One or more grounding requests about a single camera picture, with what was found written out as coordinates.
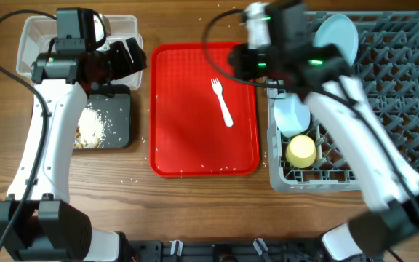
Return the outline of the yellow plastic cup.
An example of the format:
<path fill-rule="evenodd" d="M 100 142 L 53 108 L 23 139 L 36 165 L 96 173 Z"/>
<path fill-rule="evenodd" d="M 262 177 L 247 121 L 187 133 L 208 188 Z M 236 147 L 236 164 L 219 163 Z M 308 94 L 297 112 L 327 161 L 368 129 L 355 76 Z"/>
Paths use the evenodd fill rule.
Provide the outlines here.
<path fill-rule="evenodd" d="M 315 142 L 307 135 L 295 136 L 286 149 L 287 161 L 296 168 L 306 168 L 316 161 Z"/>

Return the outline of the food scraps with rice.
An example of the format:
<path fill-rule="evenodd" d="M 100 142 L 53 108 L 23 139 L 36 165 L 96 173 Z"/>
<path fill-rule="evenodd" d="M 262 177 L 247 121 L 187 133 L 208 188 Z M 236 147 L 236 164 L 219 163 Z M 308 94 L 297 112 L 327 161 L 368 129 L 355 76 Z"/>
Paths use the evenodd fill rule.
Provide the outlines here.
<path fill-rule="evenodd" d="M 77 125 L 74 150 L 125 148 L 129 144 L 129 111 L 88 103 Z"/>

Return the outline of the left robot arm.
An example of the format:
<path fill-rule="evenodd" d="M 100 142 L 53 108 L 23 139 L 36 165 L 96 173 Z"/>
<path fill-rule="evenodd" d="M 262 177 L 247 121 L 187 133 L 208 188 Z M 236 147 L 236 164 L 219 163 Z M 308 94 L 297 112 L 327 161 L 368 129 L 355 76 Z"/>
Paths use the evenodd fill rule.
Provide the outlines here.
<path fill-rule="evenodd" d="M 120 231 L 94 229 L 70 204 L 74 136 L 90 95 L 131 106 L 121 83 L 146 67 L 135 38 L 107 43 L 108 21 L 87 8 L 60 8 L 57 35 L 31 66 L 31 125 L 23 158 L 0 200 L 0 252 L 15 261 L 138 261 Z"/>

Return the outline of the large light blue plate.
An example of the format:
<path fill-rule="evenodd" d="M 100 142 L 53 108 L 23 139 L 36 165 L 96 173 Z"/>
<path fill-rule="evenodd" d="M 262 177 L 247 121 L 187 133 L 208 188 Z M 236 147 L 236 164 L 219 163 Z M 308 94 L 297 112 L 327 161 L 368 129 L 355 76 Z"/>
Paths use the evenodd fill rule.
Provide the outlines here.
<path fill-rule="evenodd" d="M 336 14 L 327 18 L 315 33 L 315 47 L 328 44 L 334 44 L 350 66 L 354 64 L 359 47 L 358 31 L 345 15 Z"/>

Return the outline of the small light blue bowl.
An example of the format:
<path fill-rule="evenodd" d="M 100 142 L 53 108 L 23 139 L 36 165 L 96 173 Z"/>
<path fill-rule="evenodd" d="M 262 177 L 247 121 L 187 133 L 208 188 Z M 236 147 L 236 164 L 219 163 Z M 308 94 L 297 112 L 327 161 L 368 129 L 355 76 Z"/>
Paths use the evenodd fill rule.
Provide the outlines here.
<path fill-rule="evenodd" d="M 280 133 L 291 138 L 308 129 L 311 112 L 297 94 L 280 93 L 274 100 L 274 120 Z"/>

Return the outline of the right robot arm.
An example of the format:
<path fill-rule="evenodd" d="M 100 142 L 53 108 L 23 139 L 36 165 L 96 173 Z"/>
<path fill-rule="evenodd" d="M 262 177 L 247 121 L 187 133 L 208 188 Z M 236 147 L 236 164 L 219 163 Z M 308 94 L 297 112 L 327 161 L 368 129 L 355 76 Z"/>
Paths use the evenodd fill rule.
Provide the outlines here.
<path fill-rule="evenodd" d="M 322 235 L 329 259 L 380 255 L 419 232 L 419 173 L 378 121 L 339 49 L 315 47 L 301 1 L 255 2 L 242 10 L 248 41 L 234 53 L 238 82 L 273 79 L 273 87 L 304 94 L 358 180 L 367 212 Z"/>

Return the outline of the white plastic spoon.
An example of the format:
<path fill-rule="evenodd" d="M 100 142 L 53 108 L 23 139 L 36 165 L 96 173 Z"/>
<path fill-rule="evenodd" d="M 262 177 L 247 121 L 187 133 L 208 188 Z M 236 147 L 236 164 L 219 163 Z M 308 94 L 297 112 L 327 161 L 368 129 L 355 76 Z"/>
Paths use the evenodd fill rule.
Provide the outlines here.
<path fill-rule="evenodd" d="M 315 146 L 316 146 L 316 160 L 319 162 L 322 159 L 322 143 L 323 139 L 321 135 L 316 137 Z"/>

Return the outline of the white plastic fork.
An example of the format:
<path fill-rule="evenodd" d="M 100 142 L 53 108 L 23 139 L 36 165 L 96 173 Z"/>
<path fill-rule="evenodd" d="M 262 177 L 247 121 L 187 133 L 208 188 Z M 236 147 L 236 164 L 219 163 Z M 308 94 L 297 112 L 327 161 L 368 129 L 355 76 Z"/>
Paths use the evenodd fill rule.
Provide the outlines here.
<path fill-rule="evenodd" d="M 211 79 L 211 85 L 213 92 L 217 95 L 221 113 L 223 115 L 223 121 L 227 127 L 232 127 L 234 125 L 234 121 L 223 98 L 223 86 L 218 78 Z"/>

